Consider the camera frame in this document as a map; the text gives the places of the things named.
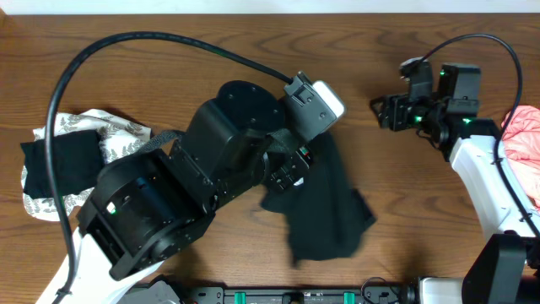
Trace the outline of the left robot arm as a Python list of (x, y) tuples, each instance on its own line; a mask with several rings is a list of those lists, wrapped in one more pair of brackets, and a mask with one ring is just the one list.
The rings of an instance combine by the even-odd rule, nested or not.
[(295, 79), (284, 97), (224, 84), (184, 132), (169, 131), (99, 174), (78, 212), (75, 270), (62, 266), (42, 303), (116, 303), (201, 238), (218, 209), (263, 185), (283, 193), (311, 168), (317, 112), (340, 108), (322, 82)]

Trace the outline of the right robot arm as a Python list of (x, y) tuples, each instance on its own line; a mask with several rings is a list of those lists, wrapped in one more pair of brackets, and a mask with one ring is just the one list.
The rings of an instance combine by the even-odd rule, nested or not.
[(510, 168), (501, 131), (478, 117), (481, 69), (445, 63), (434, 80), (428, 61), (399, 68), (408, 92), (370, 106), (381, 128), (414, 129), (439, 150), (461, 178), (487, 242), (462, 278), (424, 277), (402, 291), (403, 303), (537, 303), (539, 213)]

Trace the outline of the black t-shirt with logo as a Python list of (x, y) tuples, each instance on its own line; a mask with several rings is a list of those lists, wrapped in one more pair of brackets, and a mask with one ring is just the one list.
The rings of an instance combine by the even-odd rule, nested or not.
[(353, 256), (376, 222), (359, 190), (350, 186), (333, 136), (317, 136), (310, 149), (316, 161), (305, 181), (284, 193), (269, 190), (261, 201), (266, 211), (285, 216), (295, 268), (305, 260)]

